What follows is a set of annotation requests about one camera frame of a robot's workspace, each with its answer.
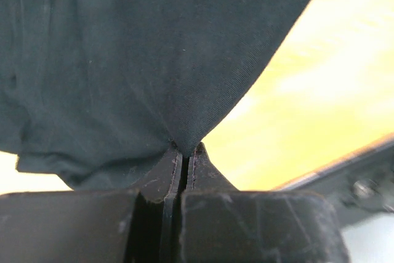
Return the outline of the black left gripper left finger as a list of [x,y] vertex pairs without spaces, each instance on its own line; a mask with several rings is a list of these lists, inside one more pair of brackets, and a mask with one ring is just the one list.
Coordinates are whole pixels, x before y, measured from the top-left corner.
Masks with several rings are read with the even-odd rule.
[[170,262],[182,188],[174,147],[128,189],[1,196],[2,262]]

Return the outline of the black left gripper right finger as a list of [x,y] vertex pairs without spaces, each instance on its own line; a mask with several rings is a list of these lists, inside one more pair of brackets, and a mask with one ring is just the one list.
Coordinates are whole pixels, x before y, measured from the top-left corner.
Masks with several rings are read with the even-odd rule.
[[181,199],[181,262],[348,262],[334,208],[312,192],[242,192],[199,144]]

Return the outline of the black t shirt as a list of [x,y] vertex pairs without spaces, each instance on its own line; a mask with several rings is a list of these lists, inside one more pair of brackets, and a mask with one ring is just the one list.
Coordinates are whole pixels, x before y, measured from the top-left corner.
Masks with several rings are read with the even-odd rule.
[[310,0],[1,0],[1,150],[73,189],[190,156]]

